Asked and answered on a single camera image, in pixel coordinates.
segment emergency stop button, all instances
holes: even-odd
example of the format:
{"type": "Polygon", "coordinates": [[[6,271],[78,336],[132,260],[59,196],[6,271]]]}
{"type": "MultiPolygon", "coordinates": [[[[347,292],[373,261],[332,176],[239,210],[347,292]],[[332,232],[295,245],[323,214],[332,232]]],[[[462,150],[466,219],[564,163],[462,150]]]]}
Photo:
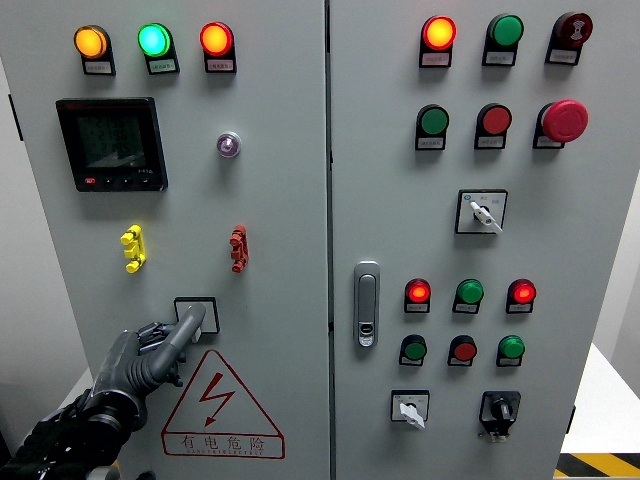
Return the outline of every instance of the emergency stop button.
{"type": "Polygon", "coordinates": [[[538,114],[533,148],[564,148],[584,133],[588,123],[587,107],[577,100],[545,105],[538,114]]]}

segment green indicator light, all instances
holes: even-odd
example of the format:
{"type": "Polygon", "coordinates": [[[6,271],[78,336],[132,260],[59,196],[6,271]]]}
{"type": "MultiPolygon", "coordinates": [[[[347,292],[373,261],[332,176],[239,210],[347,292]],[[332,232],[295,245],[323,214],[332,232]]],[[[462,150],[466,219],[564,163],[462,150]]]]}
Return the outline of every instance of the green indicator light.
{"type": "Polygon", "coordinates": [[[138,44],[146,55],[161,57],[171,47],[169,31],[159,23],[145,25],[138,32],[138,44]]]}
{"type": "Polygon", "coordinates": [[[449,126],[449,116],[441,108],[431,108],[422,115],[420,126],[429,135],[437,135],[449,126]]]}
{"type": "Polygon", "coordinates": [[[421,360],[427,354],[427,348],[421,343],[410,343],[404,349],[404,355],[409,360],[421,360]]]}
{"type": "Polygon", "coordinates": [[[464,303],[473,304],[482,299],[484,289],[482,288],[482,284],[477,280],[465,280],[458,285],[457,293],[460,300],[464,303]]]}
{"type": "Polygon", "coordinates": [[[509,335],[500,341],[498,349],[507,358],[520,358],[524,353],[524,342],[517,335],[509,335]]]}
{"type": "Polygon", "coordinates": [[[515,15],[500,15],[492,20],[491,25],[491,37],[503,47],[518,43],[524,33],[524,24],[515,15]]]}

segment white wall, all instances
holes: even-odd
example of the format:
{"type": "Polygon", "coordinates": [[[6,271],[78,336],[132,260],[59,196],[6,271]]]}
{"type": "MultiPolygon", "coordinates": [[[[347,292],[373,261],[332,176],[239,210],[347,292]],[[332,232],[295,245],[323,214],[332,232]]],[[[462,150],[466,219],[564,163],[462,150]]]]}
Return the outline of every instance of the white wall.
{"type": "Polygon", "coordinates": [[[8,93],[0,61],[0,431],[13,454],[87,361],[8,93]]]}

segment white switch knob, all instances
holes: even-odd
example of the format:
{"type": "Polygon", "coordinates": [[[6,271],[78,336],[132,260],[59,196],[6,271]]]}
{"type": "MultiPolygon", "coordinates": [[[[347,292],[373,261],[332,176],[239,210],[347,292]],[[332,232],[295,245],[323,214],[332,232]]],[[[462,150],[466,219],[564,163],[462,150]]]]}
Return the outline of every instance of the white switch knob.
{"type": "Polygon", "coordinates": [[[416,407],[401,403],[400,413],[409,425],[412,425],[419,430],[424,430],[424,419],[420,416],[416,407]]]}
{"type": "Polygon", "coordinates": [[[478,219],[480,223],[482,223],[482,225],[490,228],[493,233],[497,235],[500,235],[502,233],[502,228],[500,227],[500,225],[498,225],[496,219],[491,216],[486,208],[481,207],[474,201],[469,202],[469,206],[473,210],[473,215],[478,219]]]}

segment red terminal connector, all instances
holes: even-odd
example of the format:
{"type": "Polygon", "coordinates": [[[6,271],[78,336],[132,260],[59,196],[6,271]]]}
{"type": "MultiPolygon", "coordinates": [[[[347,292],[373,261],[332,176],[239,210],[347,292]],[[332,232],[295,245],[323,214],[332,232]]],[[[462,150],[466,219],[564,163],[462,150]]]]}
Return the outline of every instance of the red terminal connector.
{"type": "Polygon", "coordinates": [[[234,273],[240,273],[249,263],[247,229],[243,225],[236,225],[229,239],[229,244],[231,245],[231,259],[234,260],[231,270],[234,273]]]}

